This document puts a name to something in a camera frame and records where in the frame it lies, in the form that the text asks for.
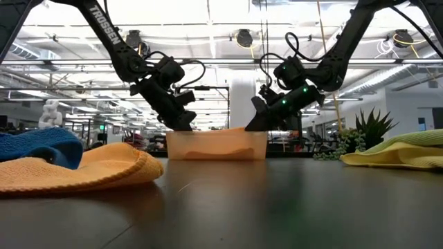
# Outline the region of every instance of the yellow towel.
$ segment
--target yellow towel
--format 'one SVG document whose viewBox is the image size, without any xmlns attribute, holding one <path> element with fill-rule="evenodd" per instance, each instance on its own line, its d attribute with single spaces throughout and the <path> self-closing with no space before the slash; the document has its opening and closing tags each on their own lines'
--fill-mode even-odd
<svg viewBox="0 0 443 249">
<path fill-rule="evenodd" d="M 162 174 L 159 160 L 120 142 L 85 152 L 76 170 L 40 158 L 0 163 L 0 194 L 101 190 L 150 182 Z"/>
<path fill-rule="evenodd" d="M 346 154 L 340 159 L 353 166 L 406 167 L 434 169 L 443 167 L 443 129 L 395 136 L 365 151 Z"/>
</svg>

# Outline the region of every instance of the potted plant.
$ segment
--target potted plant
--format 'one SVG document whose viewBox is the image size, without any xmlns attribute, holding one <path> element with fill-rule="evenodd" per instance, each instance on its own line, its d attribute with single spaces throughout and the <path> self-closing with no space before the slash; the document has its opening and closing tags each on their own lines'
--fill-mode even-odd
<svg viewBox="0 0 443 249">
<path fill-rule="evenodd" d="M 374 109 L 369 113 L 367 120 L 364 118 L 364 112 L 360 109 L 361 122 L 356 114 L 356 129 L 342 130 L 338 135 L 338 148 L 335 151 L 314 154 L 314 159 L 338 160 L 341 155 L 353 153 L 356 150 L 365 151 L 383 142 L 383 135 L 398 125 L 398 123 L 392 125 L 392 118 L 388 120 L 389 113 L 380 119 L 379 111 L 377 117 L 375 117 Z"/>
</svg>

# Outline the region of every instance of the ceiling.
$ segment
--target ceiling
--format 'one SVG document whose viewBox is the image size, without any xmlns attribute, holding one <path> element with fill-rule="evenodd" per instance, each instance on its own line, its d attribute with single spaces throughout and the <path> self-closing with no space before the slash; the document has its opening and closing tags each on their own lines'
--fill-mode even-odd
<svg viewBox="0 0 443 249">
<path fill-rule="evenodd" d="M 332 40 L 339 34 L 343 24 L 350 18 L 350 10 L 356 2 L 335 1 L 321 2 L 321 17 L 324 26 L 325 41 Z M 288 2 L 284 4 L 262 4 L 248 0 L 108 0 L 109 15 L 115 26 L 120 28 L 120 34 L 125 36 L 129 30 L 140 30 L 141 37 L 150 45 L 151 50 L 159 50 L 175 58 L 259 58 L 263 54 L 262 44 L 269 52 L 281 56 L 292 54 L 292 50 L 284 41 L 284 34 L 291 31 L 300 38 L 300 51 L 308 57 L 318 57 L 323 54 L 322 32 L 319 24 L 316 2 Z M 419 26 L 427 27 L 428 23 L 422 12 L 407 3 L 399 6 L 402 12 L 416 21 Z M 422 39 L 417 31 L 403 18 L 391 9 L 376 13 L 362 42 L 355 50 L 352 58 L 375 58 L 380 55 L 377 45 L 387 35 L 396 29 L 408 29 L 415 39 Z M 253 49 L 241 48 L 235 41 L 239 29 L 249 29 L 254 38 Z M 262 34 L 267 38 L 260 39 Z M 83 16 L 74 7 L 51 1 L 44 1 L 36 6 L 29 14 L 20 30 L 17 39 L 27 46 L 47 49 L 54 52 L 60 59 L 109 59 L 107 51 L 98 41 L 95 33 L 88 26 Z M 420 44 L 417 49 L 427 45 Z M 410 49 L 394 48 L 399 57 L 407 57 Z M 378 58 L 390 57 L 380 55 Z M 6 59 L 21 59 L 9 54 Z M 14 66 L 13 70 L 25 73 L 42 82 L 49 82 L 48 73 L 32 73 L 35 67 Z M 106 66 L 94 66 L 97 70 Z M 211 67 L 206 70 L 204 77 L 197 83 L 207 86 L 228 86 L 232 78 L 238 76 L 238 68 Z M 201 67 L 185 66 L 186 76 L 182 82 L 195 79 L 201 74 Z M 256 67 L 249 68 L 258 82 L 265 81 L 264 74 Z M 343 87 L 361 79 L 371 69 L 348 69 Z M 92 86 L 119 87 L 128 86 L 121 82 L 115 73 L 53 73 L 53 81 L 57 86 Z M 87 91 L 82 95 L 75 91 L 65 91 L 70 98 L 130 98 L 129 91 Z M 227 117 L 227 92 L 197 91 L 197 98 L 212 99 L 213 101 L 197 101 L 187 106 L 188 109 L 201 109 L 197 118 L 197 126 L 202 129 L 214 126 L 215 123 L 224 125 Z M 145 101 L 132 101 L 134 108 L 143 113 L 151 113 L 150 106 Z M 117 112 L 118 108 L 109 109 Z M 123 107 L 121 113 L 130 113 Z M 137 120 L 156 122 L 153 119 Z"/>
</svg>

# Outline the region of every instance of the blue towel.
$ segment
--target blue towel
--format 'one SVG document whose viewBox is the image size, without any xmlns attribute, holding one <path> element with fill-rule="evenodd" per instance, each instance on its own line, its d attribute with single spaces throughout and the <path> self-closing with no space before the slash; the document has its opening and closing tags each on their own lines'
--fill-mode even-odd
<svg viewBox="0 0 443 249">
<path fill-rule="evenodd" d="M 37 157 L 54 165 L 77 169 L 82 154 L 82 143 L 62 128 L 34 130 L 19 135 L 0 133 L 0 162 Z"/>
</svg>

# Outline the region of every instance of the dark table surface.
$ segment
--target dark table surface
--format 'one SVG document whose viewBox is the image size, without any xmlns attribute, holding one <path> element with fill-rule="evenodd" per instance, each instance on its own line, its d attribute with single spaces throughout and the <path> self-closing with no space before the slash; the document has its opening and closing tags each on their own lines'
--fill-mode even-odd
<svg viewBox="0 0 443 249">
<path fill-rule="evenodd" d="M 0 200 L 0 248 L 443 248 L 443 175 L 167 161 L 155 184 Z"/>
</svg>

